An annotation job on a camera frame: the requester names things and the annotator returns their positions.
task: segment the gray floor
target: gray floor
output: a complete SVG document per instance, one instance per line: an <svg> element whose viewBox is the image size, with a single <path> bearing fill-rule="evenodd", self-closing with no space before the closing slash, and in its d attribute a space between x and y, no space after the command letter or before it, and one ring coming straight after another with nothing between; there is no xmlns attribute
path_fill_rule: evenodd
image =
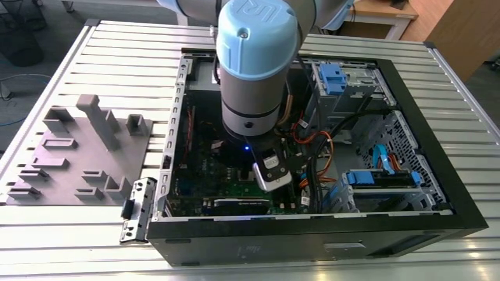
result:
<svg viewBox="0 0 500 281"><path fill-rule="evenodd" d="M48 27L36 33L40 46L44 49L44 62L32 67L13 67L0 55L0 77L21 73L39 73L51 76L88 18L176 24L173 12L161 8L77 3L75 9L73 13L67 13L57 0L44 1L43 13ZM8 81L7 85L16 92L16 97L9 102L0 100L0 124L27 116L43 91L45 79L19 78ZM488 70L487 66L481 66L467 82L467 86L496 124L500 124L500 111L495 110L500 102L500 72L495 73ZM1 151L7 149L20 125L21 123L0 126L0 155Z"/></svg>

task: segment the label sticker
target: label sticker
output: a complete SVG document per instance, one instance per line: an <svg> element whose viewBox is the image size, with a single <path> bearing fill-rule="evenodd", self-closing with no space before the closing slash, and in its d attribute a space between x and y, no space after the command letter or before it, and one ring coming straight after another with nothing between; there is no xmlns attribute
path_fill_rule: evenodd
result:
<svg viewBox="0 0 500 281"><path fill-rule="evenodd" d="M308 197L301 197L301 199L300 199L301 205L309 206L309 202L311 202L311 199Z"/></svg>
<svg viewBox="0 0 500 281"><path fill-rule="evenodd" d="M303 119L299 119L299 125L305 129L308 126L309 126L309 124L303 120Z"/></svg>

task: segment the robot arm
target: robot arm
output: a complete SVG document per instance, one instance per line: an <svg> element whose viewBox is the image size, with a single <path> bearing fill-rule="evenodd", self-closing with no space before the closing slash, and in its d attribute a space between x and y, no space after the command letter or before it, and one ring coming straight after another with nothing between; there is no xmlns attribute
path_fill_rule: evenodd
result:
<svg viewBox="0 0 500 281"><path fill-rule="evenodd" d="M217 23L224 125L240 136L272 130L289 65L315 25L335 30L353 0L157 0Z"/></svg>

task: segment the blue latch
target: blue latch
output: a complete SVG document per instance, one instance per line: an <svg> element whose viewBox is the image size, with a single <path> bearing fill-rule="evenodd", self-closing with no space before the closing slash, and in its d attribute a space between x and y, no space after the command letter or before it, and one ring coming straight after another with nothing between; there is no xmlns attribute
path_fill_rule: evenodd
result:
<svg viewBox="0 0 500 281"><path fill-rule="evenodd" d="M347 75L337 64L320 64L321 80L327 95L341 95L347 87Z"/></svg>
<svg viewBox="0 0 500 281"><path fill-rule="evenodd" d="M416 186L420 186L420 184L421 184L420 173L416 172L416 171L413 171L413 172L411 173L411 175L412 175L412 179L413 179L413 181L415 181L415 185L416 185Z"/></svg>
<svg viewBox="0 0 500 281"><path fill-rule="evenodd" d="M351 171L347 173L349 184L375 184L371 171Z"/></svg>

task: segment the aluminum extrusion table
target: aluminum extrusion table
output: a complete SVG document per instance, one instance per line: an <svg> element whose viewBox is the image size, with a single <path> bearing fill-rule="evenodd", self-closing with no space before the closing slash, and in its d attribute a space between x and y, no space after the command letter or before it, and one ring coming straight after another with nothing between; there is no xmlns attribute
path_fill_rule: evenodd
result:
<svg viewBox="0 0 500 281"><path fill-rule="evenodd" d="M183 47L213 48L207 28L101 21L85 26L0 160L0 194L31 159L51 106L83 114L97 94L117 118L153 120L143 176L157 176ZM0 207L0 278L108 280L497 280L500 133L435 49L421 43L309 36L303 54L391 59L489 228L391 259L172 268L149 246L120 246L121 207Z"/></svg>

